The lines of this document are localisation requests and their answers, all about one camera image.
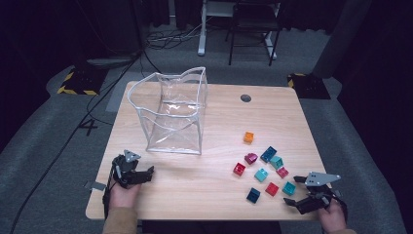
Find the large dark blue toy block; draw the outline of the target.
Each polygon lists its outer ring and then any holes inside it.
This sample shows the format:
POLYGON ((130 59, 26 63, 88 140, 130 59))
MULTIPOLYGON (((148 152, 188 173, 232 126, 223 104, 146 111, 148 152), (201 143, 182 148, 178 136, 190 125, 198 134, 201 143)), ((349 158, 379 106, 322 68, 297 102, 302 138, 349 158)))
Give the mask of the large dark blue toy block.
POLYGON ((263 160, 265 163, 268 163, 271 161, 271 159, 277 154, 277 150, 269 146, 260 156, 260 159, 263 160))

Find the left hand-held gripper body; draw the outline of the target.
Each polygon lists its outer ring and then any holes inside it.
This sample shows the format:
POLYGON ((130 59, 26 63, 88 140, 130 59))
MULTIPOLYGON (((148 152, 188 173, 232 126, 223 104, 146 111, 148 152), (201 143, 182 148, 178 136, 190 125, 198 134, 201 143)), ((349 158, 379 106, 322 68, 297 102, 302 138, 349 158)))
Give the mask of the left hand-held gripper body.
POLYGON ((140 155, 135 154, 127 149, 124 150, 124 153, 121 154, 125 156, 125 164, 124 164, 124 174, 122 177, 116 177, 114 175, 114 179, 118 182, 122 187, 127 188, 131 184, 135 184, 135 169, 138 165, 138 160, 141 158, 140 155))

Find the clear plastic bag white trim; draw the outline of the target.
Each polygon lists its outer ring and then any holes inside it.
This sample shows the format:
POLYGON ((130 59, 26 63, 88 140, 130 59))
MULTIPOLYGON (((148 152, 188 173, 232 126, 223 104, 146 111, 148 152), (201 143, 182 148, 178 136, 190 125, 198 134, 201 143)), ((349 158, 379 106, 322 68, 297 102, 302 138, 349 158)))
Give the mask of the clear plastic bag white trim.
POLYGON ((155 72, 136 82, 127 98, 151 152, 202 153, 207 109, 207 73, 194 67, 181 74, 155 72))

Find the light turquoise toy block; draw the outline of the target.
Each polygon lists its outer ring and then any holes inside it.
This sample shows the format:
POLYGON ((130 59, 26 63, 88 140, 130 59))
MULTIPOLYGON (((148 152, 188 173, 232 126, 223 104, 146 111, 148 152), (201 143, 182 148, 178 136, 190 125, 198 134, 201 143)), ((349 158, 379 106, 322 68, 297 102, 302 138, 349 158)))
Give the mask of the light turquoise toy block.
POLYGON ((263 168, 259 169, 254 177, 259 181, 259 182, 263 182, 268 176, 268 172, 266 170, 264 170, 263 168))

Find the black chair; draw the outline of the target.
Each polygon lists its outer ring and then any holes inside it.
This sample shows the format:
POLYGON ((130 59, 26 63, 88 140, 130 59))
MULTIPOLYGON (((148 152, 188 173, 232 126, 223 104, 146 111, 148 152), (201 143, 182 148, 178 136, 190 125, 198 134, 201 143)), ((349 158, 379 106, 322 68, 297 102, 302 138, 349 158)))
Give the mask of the black chair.
POLYGON ((226 37, 231 37, 228 64, 232 64, 235 48, 251 47, 251 44, 236 44, 239 33, 259 34, 261 44, 269 55, 269 65, 277 57, 276 47, 282 27, 279 12, 282 0, 237 0, 226 37))

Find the teal toy block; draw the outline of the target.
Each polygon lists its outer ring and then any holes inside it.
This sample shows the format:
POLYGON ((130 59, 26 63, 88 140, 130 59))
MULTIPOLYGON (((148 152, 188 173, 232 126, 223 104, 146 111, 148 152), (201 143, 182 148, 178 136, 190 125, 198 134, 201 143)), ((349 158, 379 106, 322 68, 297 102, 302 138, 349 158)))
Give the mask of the teal toy block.
POLYGON ((295 193, 295 189, 296 186, 293 183, 287 181, 282 188, 282 192, 288 196, 292 196, 295 193))

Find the grey metal table bracket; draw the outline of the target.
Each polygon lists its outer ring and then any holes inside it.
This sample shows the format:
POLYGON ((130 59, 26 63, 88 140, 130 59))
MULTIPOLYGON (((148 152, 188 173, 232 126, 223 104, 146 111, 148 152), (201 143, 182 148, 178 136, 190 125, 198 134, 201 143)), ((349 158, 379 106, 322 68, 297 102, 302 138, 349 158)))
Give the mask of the grey metal table bracket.
POLYGON ((106 188, 106 185, 100 182, 87 180, 84 184, 84 187, 89 190, 100 190, 103 191, 106 188))

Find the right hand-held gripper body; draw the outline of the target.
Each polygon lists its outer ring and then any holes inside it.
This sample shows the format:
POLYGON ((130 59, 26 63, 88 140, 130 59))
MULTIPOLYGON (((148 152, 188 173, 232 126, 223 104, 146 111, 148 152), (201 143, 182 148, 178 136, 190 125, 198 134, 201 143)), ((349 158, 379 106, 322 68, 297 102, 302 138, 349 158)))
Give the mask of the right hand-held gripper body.
POLYGON ((331 199, 335 196, 328 184, 340 178, 339 175, 309 172, 307 181, 304 183, 309 191, 307 198, 305 198, 307 202, 301 209, 298 209, 299 213, 304 215, 328 207, 331 199))

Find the small dark blue toy block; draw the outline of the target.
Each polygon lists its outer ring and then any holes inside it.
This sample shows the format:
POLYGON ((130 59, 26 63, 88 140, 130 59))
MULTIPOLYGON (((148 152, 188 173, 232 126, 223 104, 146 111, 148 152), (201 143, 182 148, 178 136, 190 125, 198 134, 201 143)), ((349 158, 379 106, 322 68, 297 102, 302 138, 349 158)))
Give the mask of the small dark blue toy block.
POLYGON ((259 197, 260 197, 261 192, 253 187, 250 188, 249 192, 246 195, 247 201, 249 201, 252 204, 255 204, 259 197))

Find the person's left hand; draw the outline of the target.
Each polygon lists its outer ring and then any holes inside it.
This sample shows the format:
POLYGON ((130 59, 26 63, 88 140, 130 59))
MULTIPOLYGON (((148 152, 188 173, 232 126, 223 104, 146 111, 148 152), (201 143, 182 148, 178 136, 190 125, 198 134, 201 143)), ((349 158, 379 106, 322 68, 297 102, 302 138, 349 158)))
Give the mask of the person's left hand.
POLYGON ((109 209, 135 207, 137 195, 141 188, 140 184, 124 188, 118 183, 114 184, 110 190, 109 209))

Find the white desk frame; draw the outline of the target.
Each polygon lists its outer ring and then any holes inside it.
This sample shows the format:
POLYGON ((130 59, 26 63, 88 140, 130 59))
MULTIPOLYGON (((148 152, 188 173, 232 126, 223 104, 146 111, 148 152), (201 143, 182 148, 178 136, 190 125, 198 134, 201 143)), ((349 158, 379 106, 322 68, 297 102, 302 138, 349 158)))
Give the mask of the white desk frame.
POLYGON ((201 32, 197 54, 203 57, 206 54, 207 19, 208 17, 229 18, 233 13, 232 2, 219 2, 218 0, 203 0, 201 10, 201 32))

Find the yellow-black striped stand base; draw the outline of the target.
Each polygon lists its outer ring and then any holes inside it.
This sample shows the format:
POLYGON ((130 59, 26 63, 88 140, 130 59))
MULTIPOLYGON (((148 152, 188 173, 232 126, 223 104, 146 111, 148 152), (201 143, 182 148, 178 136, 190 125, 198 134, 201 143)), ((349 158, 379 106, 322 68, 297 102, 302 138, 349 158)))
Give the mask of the yellow-black striped stand base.
POLYGON ((107 69, 81 70, 72 68, 57 90, 58 94, 88 95, 100 94, 100 89, 107 76, 107 69))
POLYGON ((291 73, 287 84, 299 98, 330 99, 323 81, 313 74, 291 73))

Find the person's right hand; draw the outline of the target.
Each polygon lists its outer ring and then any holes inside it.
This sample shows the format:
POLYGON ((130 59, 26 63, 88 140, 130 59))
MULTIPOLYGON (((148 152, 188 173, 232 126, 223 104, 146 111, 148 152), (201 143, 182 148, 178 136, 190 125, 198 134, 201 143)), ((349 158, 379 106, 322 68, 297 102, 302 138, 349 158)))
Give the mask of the person's right hand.
POLYGON ((318 215, 321 228, 326 234, 347 228, 344 212, 336 200, 332 200, 326 209, 319 209, 318 215))

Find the grey curtain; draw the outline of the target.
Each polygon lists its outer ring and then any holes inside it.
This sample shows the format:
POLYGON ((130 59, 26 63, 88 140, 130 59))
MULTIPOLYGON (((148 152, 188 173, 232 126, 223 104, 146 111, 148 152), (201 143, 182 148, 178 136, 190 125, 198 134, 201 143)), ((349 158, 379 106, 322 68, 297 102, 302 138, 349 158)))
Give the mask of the grey curtain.
POLYGON ((312 74, 328 79, 340 64, 355 38, 372 0, 346 0, 340 18, 326 43, 312 74))

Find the grey flat stand base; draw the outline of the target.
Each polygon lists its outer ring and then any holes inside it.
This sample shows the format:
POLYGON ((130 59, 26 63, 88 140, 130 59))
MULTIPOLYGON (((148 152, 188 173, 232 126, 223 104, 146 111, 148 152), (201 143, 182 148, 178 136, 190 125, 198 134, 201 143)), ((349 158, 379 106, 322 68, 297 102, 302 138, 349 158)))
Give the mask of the grey flat stand base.
POLYGON ((88 59, 87 63, 99 69, 112 69, 127 66, 136 61, 136 57, 125 58, 93 58, 88 59))

